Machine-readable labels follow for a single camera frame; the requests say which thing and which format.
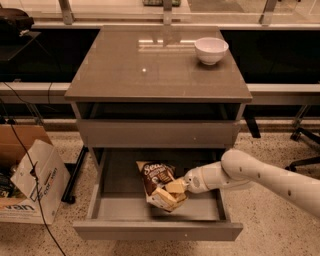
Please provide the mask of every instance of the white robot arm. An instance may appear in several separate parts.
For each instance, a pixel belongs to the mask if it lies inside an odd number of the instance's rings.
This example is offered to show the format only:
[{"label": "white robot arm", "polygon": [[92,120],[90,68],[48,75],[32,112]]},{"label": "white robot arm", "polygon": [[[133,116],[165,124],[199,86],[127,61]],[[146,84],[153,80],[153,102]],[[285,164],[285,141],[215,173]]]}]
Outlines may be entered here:
[{"label": "white robot arm", "polygon": [[225,152],[221,162],[191,169],[184,176],[186,189],[192,193],[236,188],[249,181],[320,219],[320,180],[262,163],[236,149]]}]

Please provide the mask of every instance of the chip bag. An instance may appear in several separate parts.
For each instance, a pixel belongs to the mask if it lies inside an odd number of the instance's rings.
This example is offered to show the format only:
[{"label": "chip bag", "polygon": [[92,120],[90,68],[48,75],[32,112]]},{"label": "chip bag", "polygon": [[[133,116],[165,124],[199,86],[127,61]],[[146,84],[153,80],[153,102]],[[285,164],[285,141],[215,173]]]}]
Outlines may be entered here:
[{"label": "chip bag", "polygon": [[166,185],[174,182],[175,167],[160,162],[137,162],[148,203],[172,212],[180,207],[187,199],[184,191],[182,193],[170,193]]}]

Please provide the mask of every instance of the terrazzo floor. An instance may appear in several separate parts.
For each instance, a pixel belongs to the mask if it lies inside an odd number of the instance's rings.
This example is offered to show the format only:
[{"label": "terrazzo floor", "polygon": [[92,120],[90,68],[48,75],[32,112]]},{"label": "terrazzo floor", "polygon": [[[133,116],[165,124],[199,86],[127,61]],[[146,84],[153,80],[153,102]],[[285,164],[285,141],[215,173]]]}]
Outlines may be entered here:
[{"label": "terrazzo floor", "polygon": [[[288,124],[259,125],[260,139],[252,138],[244,127],[235,148],[279,167],[319,154],[320,147],[304,137],[299,142],[290,140]],[[48,134],[63,161],[70,163],[76,160],[82,142],[76,130],[64,131],[64,128],[52,129]],[[298,170],[320,179],[320,165]],[[235,242],[82,240],[72,223],[86,218],[96,174],[91,156],[87,154],[74,189],[76,203],[61,203],[50,226],[66,255],[320,255],[320,220],[258,184],[247,190],[225,191],[231,220],[244,225]],[[43,225],[0,223],[0,229],[0,256],[61,255]]]}]

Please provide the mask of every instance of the white bowl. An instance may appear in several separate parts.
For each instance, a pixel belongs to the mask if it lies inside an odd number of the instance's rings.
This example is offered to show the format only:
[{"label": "white bowl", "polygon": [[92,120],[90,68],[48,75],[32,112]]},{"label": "white bowl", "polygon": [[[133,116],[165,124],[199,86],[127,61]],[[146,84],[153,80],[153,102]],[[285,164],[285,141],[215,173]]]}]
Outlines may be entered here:
[{"label": "white bowl", "polygon": [[206,65],[214,65],[221,60],[229,49],[226,41],[215,37],[203,37],[194,43],[197,57]]}]

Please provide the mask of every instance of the cardboard box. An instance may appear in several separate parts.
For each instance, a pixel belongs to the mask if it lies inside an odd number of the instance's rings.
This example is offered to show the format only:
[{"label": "cardboard box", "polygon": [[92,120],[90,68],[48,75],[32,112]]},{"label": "cardboard box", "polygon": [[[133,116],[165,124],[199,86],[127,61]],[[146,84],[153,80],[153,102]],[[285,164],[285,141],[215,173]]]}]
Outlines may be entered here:
[{"label": "cardboard box", "polygon": [[[35,165],[44,218],[52,224],[70,174],[41,126],[14,126]],[[0,222],[43,224],[32,164],[10,125],[0,126],[0,164],[17,164],[11,181],[24,198],[0,198]]]}]

